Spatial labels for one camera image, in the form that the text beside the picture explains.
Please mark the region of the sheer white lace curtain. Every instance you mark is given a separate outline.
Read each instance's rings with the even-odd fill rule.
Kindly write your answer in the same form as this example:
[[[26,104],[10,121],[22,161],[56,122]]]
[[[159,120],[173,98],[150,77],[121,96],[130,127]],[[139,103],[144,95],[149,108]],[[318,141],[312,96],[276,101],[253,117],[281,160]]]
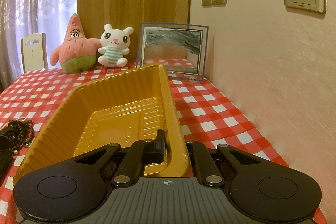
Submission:
[[[65,38],[77,0],[1,0],[1,84],[7,88],[23,74],[21,40],[44,33],[46,55]]]

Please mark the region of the golden plastic tray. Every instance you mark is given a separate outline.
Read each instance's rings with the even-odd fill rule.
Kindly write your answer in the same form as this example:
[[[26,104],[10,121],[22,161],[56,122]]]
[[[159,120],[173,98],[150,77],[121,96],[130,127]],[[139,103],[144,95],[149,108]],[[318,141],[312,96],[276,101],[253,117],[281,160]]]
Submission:
[[[164,160],[148,164],[145,174],[186,175],[190,159],[163,63],[91,81],[70,92],[42,127],[13,180],[109,143],[125,148],[155,139],[158,130],[165,133]]]

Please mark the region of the black strap watch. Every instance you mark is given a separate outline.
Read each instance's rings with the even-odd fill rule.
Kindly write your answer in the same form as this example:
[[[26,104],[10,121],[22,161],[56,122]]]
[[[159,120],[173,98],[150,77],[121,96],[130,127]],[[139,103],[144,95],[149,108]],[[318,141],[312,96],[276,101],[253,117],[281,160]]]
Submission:
[[[0,182],[3,182],[7,174],[7,170],[12,162],[13,155],[10,151],[1,151],[0,155]]]

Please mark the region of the glass sand art frame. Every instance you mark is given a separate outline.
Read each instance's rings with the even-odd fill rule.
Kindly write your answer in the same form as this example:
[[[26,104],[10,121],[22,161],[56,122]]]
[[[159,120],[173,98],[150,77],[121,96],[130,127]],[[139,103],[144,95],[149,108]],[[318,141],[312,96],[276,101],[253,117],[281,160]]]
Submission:
[[[174,79],[202,81],[209,28],[197,24],[142,22],[135,66],[163,63]]]

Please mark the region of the white bunny plush toy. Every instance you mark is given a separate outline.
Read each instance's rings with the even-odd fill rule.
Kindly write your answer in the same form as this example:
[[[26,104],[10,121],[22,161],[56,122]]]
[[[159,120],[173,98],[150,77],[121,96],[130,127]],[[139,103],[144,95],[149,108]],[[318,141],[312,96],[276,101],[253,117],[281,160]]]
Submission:
[[[129,53],[131,43],[130,35],[133,33],[132,27],[123,30],[113,29],[111,24],[104,25],[104,32],[100,38],[101,47],[98,53],[98,63],[105,67],[116,68],[127,65],[125,55]]]

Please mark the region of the white wooden chair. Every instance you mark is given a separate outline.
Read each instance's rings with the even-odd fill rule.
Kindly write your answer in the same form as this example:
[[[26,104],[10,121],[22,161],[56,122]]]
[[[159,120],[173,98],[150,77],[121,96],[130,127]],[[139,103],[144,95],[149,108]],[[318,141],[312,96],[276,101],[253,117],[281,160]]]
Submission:
[[[33,33],[21,40],[23,71],[47,70],[46,34]]]

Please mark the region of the pink starfish plush toy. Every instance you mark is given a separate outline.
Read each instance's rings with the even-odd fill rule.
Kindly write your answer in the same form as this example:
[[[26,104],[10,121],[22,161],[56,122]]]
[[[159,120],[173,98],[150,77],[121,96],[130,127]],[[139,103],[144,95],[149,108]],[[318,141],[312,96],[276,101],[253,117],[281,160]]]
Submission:
[[[50,56],[50,64],[60,64],[65,73],[87,71],[96,64],[100,39],[86,38],[78,14],[73,14],[68,22],[64,42],[55,48]]]

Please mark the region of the black wrist watch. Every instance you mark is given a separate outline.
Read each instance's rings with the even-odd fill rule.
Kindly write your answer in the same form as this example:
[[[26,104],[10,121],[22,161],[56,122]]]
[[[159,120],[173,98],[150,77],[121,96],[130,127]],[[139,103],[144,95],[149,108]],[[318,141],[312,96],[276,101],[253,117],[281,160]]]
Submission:
[[[19,147],[19,130],[12,127],[5,127],[1,129],[1,152],[14,151]]]

